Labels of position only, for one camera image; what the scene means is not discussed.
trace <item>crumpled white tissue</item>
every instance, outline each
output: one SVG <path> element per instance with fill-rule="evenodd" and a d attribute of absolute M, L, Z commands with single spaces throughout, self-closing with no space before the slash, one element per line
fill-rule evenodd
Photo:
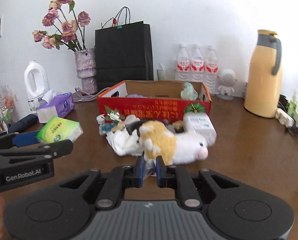
<path fill-rule="evenodd" d="M 127 154 L 133 156 L 142 155 L 143 149 L 140 147 L 137 135 L 137 130 L 132 132 L 132 135 L 129 135 L 126 129 L 116 132 L 108 132 L 107 140 L 112 149 L 119 156 L 124 156 Z"/>
<path fill-rule="evenodd" d="M 60 91 L 57 90 L 49 90 L 47 93 L 44 94 L 44 96 L 42 97 L 42 100 L 45 100 L 47 103 L 50 103 L 51 100 L 57 96 L 57 95 L 61 95 L 62 93 Z"/>

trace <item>pink nose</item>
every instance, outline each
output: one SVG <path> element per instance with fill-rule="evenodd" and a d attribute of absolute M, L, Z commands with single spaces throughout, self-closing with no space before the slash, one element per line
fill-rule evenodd
<path fill-rule="evenodd" d="M 196 152 L 198 160 L 205 160 L 208 157 L 208 149 L 201 148 Z"/>

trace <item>green tissue pack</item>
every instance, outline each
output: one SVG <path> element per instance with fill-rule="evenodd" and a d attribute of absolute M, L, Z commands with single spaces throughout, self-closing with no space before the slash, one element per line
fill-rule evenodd
<path fill-rule="evenodd" d="M 74 142 L 82 134 L 83 130 L 79 122 L 54 116 L 38 132 L 37 139 L 42 143 L 53 143 L 66 139 Z"/>

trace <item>astronaut figurine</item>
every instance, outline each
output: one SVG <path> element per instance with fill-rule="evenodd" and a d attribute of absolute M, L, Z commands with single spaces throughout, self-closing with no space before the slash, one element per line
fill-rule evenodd
<path fill-rule="evenodd" d="M 219 74 L 219 80 L 224 84 L 218 87 L 219 93 L 217 96 L 224 100 L 233 100 L 234 89 L 233 86 L 236 83 L 236 75 L 231 69 L 224 69 Z"/>

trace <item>black paper bag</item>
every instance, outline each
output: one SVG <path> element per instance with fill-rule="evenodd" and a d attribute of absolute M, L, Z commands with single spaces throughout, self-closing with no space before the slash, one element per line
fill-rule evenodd
<path fill-rule="evenodd" d="M 150 25 L 144 22 L 96 30 L 98 90 L 122 80 L 153 80 Z"/>

